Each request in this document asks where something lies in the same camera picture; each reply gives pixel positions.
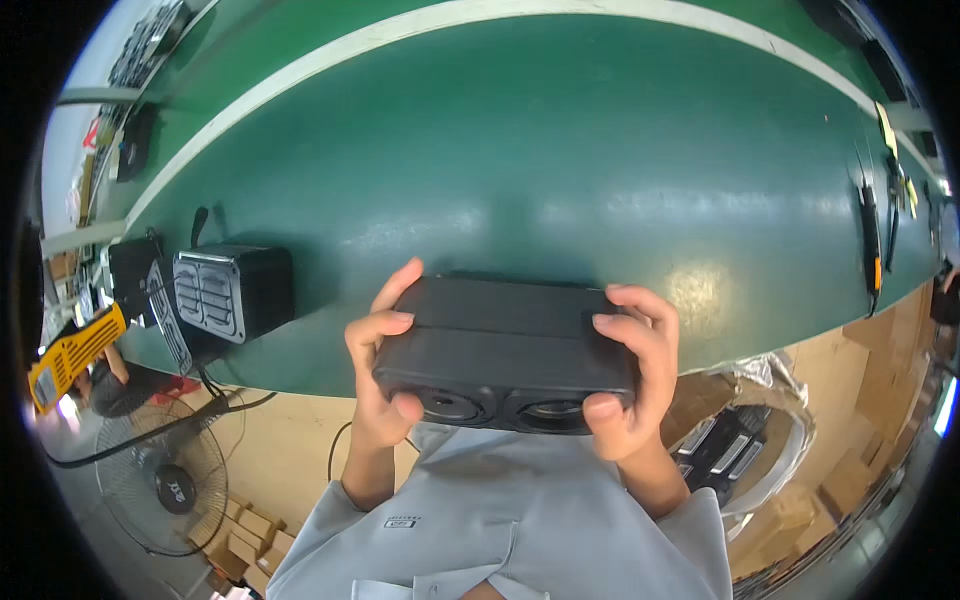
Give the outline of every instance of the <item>fan guard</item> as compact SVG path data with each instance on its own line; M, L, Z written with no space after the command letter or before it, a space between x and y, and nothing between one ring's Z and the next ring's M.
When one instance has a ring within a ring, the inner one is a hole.
M193 410L179 399L148 402L125 417L105 419L97 452L115 447ZM227 510L227 469L220 446L201 421L152 437L96 463L110 513L148 552L186 556L213 539Z

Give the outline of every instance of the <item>person's arm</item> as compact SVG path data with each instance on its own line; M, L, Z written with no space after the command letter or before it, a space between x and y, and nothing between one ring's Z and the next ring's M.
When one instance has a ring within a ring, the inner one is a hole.
M130 372L127 371L127 363L123 362L123 357L113 344L107 344L104 348L104 355L107 357L107 364L110 366L110 372L117 378L117 381L127 385L130 381Z
M414 258L394 273L380 290L368 316L347 325L344 337L356 373L357 404L353 412L350 448L340 483L362 511L371 511L394 495L394 446L403 442L423 417L420 400L397 394L390 401L373 380L376 349L385 335L398 335L414 316L391 308L400 295L423 275L423 262Z
M640 385L624 408L612 394L584 401L584 418L600 458L615 461L627 492L654 520L682 505L690 490L660 441L660 422L677 385L680 319L673 304L637 285L611 285L607 298L624 314L595 315L602 335L636 355Z

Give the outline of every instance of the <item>person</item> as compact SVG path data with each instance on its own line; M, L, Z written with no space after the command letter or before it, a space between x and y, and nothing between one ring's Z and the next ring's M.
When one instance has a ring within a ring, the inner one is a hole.
M368 316L347 326L357 402L343 475L331 481L267 586L268 600L407 598L732 598L713 490L691 494L660 442L677 380L679 318L650 290L611 285L623 314L597 331L637 357L642 383L624 410L584 401L592 432L548 436L420 423L415 396L387 401L372 378L394 312L423 273L394 273ZM394 446L420 457L394 491Z
M67 393L82 398L82 404L89 404L95 414L115 419L129 415L169 384L167 373L127 364L113 344L108 344L93 368L83 370Z

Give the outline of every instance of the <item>person's right hand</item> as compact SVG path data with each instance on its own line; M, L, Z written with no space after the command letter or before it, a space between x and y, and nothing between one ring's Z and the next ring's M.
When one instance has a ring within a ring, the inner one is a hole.
M399 335L409 329L414 316L393 309L400 295L423 275L423 261L410 262L390 276L370 307L370 314L347 325L344 337L353 370L356 372L357 404L353 412L352 444L367 449L392 447L407 437L411 427L423 418L420 399L396 394L388 401L373 380L376 351L385 335Z
M609 285L606 292L626 314L594 315L593 326L636 355L639 389L634 405L626 409L613 394L589 396L584 400L584 418L597 455L621 461L650 443L660 443L660 422L677 385L680 319L673 304L638 285Z

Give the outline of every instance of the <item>green table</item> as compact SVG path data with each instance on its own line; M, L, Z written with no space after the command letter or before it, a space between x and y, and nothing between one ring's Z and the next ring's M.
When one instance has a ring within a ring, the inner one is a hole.
M431 273L646 285L680 309L688 371L866 313L854 141L885 220L876 122L805 71L657 22L505 19L297 85L188 163L132 233L185 248L205 205L202 242L293 253L300 317L217 361L225 383L351 396L343 327L414 254ZM901 219L881 308L935 272L926 224L923 201ZM155 328L121 346L173 368Z

